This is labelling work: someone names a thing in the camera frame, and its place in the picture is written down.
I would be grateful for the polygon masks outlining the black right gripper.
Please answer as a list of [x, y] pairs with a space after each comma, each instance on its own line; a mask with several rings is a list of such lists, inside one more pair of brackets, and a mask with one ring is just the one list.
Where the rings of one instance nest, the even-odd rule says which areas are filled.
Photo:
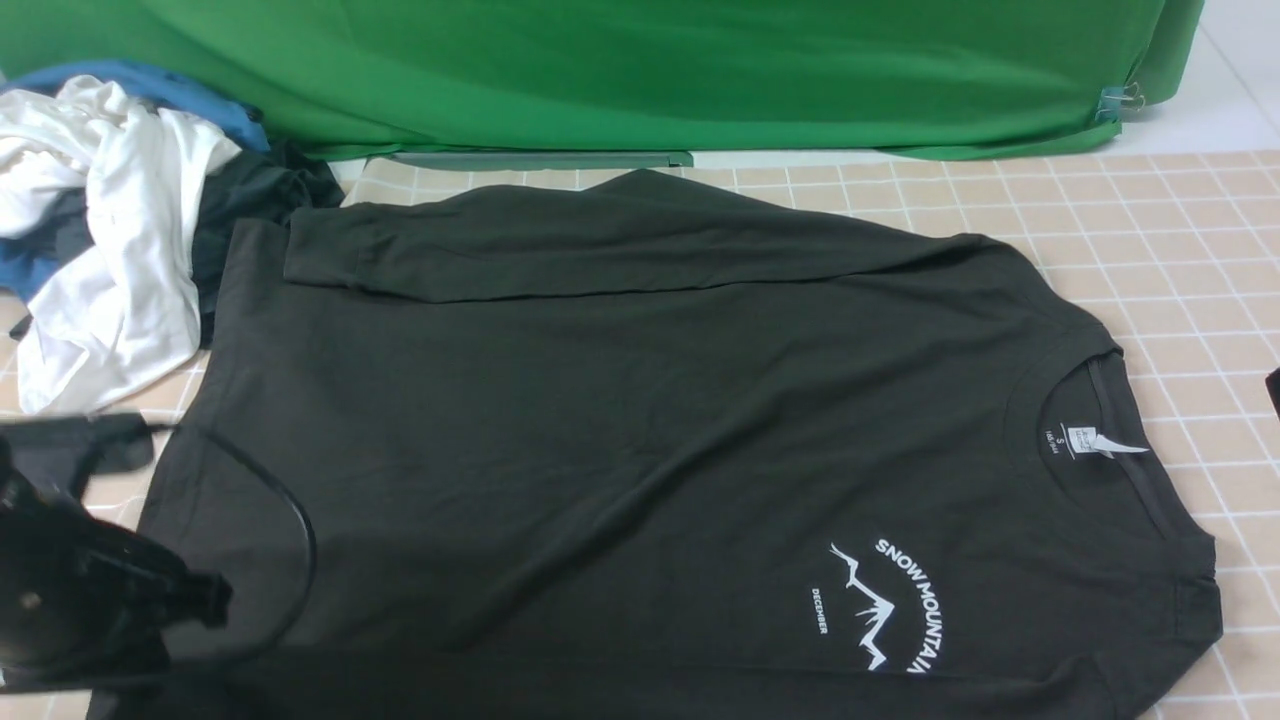
[[1280, 369], [1270, 372], [1265, 378], [1265, 388], [1268, 396], [1268, 401], [1275, 411], [1276, 418], [1280, 418]]

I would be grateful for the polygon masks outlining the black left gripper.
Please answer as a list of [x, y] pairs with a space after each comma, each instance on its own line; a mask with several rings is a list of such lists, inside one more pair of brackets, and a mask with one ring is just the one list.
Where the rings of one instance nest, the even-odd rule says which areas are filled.
[[177, 676], [164, 632], [223, 628], [233, 589], [169, 548], [49, 493], [3, 447], [3, 689], [92, 691]]

